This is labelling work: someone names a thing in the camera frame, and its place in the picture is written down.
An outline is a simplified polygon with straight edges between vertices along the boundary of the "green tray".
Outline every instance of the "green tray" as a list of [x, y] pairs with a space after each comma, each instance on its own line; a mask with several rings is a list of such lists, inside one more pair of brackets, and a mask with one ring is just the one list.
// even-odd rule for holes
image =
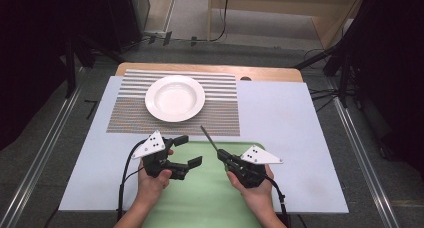
[[[263, 148], [257, 143], [216, 142], [218, 148], [236, 155], [253, 144]], [[203, 163], [190, 170], [185, 180], [171, 180], [143, 227], [260, 227], [209, 142], [191, 141], [173, 149], [168, 158], [172, 162], [186, 164], [203, 156]]]

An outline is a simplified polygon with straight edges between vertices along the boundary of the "person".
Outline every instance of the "person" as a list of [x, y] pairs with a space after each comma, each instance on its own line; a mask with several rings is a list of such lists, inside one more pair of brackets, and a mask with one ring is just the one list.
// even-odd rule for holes
[[[274, 174], [268, 165], [265, 165], [266, 173], [270, 178]], [[149, 212], [153, 209], [162, 194], [162, 191], [169, 185], [169, 178], [172, 171], [163, 170], [158, 177], [148, 176], [142, 169], [138, 173], [138, 191], [136, 198], [130, 209], [116, 223], [115, 228], [140, 228]], [[286, 227], [277, 217], [272, 206], [271, 190], [272, 184], [264, 180], [260, 186], [246, 189], [237, 179], [234, 173], [227, 172], [231, 185], [240, 191], [247, 207], [264, 228], [284, 228]]]

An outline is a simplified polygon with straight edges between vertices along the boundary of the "plate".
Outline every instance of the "plate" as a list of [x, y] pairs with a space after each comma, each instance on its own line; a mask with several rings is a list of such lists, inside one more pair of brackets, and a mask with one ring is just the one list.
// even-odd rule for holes
[[191, 77], [167, 76], [149, 87], [145, 102], [147, 110], [154, 117], [168, 122], [180, 122], [199, 113], [205, 104], [205, 91]]

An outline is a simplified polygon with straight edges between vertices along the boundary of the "gray carpet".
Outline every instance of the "gray carpet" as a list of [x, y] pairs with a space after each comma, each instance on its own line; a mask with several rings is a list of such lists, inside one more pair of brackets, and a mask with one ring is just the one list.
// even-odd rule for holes
[[[154, 44], [144, 43], [133, 47], [122, 56], [131, 62], [290, 67], [303, 61], [306, 53], [307, 51], [302, 50], [211, 43], [199, 43], [191, 47], [190, 43], [177, 41], [163, 46], [157, 41]], [[326, 78], [321, 72], [322, 65], [323, 62], [320, 62], [314, 64], [314, 68], [309, 67], [302, 71], [304, 81], [309, 88], [316, 90], [328, 88]], [[86, 68], [86, 75], [78, 81], [82, 83], [79, 98], [16, 227], [43, 227], [60, 203], [67, 179], [72, 173], [93, 118], [92, 115], [87, 119], [92, 104], [84, 101], [101, 99], [107, 81], [114, 75], [117, 66], [108, 57], [98, 55], [94, 68]], [[66, 84], [63, 84], [34, 116], [20, 138], [0, 152], [0, 212], [2, 214], [5, 213], [15, 189], [42, 145], [64, 102], [65, 92]], [[328, 99], [317, 100], [315, 106], [321, 107]], [[401, 226], [419, 227], [424, 224], [423, 182], [418, 173], [404, 162], [388, 162], [382, 159], [367, 121], [350, 100], [349, 109], [387, 195], [390, 200], [398, 201], [397, 204], [400, 204], [394, 206], [394, 209]], [[329, 103], [317, 114], [350, 213], [302, 215], [302, 218], [308, 227], [384, 227], [334, 104]], [[421, 201], [421, 205], [411, 206], [408, 205], [411, 203], [405, 203], [411, 200], [416, 201], [414, 204]], [[50, 227], [112, 227], [115, 220], [116, 212], [58, 212]], [[292, 224], [293, 227], [302, 227], [300, 220], [294, 215]]]

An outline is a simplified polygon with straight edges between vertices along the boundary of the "striped placemat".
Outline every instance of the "striped placemat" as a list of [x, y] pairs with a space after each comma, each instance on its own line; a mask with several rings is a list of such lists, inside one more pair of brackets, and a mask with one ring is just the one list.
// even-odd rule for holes
[[[161, 121], [144, 103], [149, 87], [170, 75], [189, 76], [205, 90], [205, 104], [194, 117], [182, 122]], [[126, 70], [107, 132], [168, 135], [203, 135], [203, 125], [212, 136], [240, 136], [237, 89], [234, 75], [205, 72]]]

